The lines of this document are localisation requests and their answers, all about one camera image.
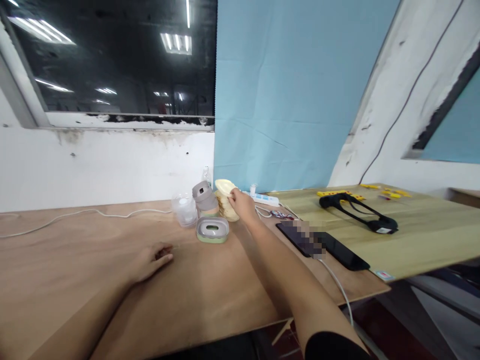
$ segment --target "small label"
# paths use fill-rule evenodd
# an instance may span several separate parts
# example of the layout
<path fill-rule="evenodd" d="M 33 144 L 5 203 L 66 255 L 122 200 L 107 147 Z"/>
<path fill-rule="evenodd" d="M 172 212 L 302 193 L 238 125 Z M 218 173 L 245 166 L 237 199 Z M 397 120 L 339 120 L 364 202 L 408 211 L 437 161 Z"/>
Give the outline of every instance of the small label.
<path fill-rule="evenodd" d="M 390 275 L 386 271 L 375 271 L 375 275 L 377 275 L 382 280 L 393 280 L 393 279 L 395 279 L 394 276 Z"/>
<path fill-rule="evenodd" d="M 392 231 L 392 229 L 387 229 L 387 228 L 381 227 L 376 232 L 379 233 L 379 234 L 388 234 L 391 231 Z"/>

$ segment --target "black sleeve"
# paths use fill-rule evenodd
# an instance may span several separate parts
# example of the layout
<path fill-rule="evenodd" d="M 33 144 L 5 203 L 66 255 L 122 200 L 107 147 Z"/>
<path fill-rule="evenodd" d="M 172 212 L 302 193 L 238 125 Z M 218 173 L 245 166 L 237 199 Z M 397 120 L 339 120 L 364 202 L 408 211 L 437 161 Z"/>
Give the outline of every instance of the black sleeve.
<path fill-rule="evenodd" d="M 313 334 L 306 343 L 305 360 L 372 360 L 370 355 L 352 340 L 335 332 Z"/>

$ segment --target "blue curtain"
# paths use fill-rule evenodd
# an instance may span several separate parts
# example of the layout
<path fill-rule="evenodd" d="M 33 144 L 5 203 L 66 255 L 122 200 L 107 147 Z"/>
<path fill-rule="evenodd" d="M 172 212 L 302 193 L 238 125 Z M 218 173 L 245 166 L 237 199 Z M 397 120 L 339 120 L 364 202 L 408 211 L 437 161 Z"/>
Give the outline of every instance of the blue curtain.
<path fill-rule="evenodd" d="M 219 0 L 214 177 L 327 185 L 398 0 Z"/>

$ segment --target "black phone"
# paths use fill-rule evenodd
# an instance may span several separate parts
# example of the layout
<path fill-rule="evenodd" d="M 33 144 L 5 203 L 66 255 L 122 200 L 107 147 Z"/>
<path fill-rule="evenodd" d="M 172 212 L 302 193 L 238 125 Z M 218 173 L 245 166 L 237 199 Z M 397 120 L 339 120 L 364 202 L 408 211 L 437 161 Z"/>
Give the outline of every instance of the black phone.
<path fill-rule="evenodd" d="M 348 270 L 360 271 L 370 269 L 370 265 L 365 260 L 328 232 L 313 232 L 311 233 L 312 238 L 308 238 L 293 224 L 285 226 L 283 223 L 278 223 L 275 226 L 307 258 L 311 258 L 312 254 L 319 254 L 320 248 L 324 248 Z"/>

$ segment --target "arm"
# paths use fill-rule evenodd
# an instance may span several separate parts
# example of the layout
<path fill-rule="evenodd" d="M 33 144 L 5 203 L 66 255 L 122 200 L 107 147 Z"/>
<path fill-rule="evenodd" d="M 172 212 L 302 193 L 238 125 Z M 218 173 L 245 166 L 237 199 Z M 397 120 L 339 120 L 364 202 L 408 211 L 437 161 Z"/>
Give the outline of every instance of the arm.
<path fill-rule="evenodd" d="M 237 188 L 231 194 L 228 198 L 231 206 L 250 231 L 265 266 L 280 284 L 290 305 L 303 354 L 310 337 L 318 332 L 340 334 L 366 351 L 322 284 L 259 219 L 252 198 Z"/>
<path fill-rule="evenodd" d="M 125 272 L 77 311 L 35 351 L 30 360 L 88 359 L 129 289 L 151 277 L 172 260 L 173 255 L 169 253 L 171 249 L 172 245 L 164 243 L 143 249 Z"/>

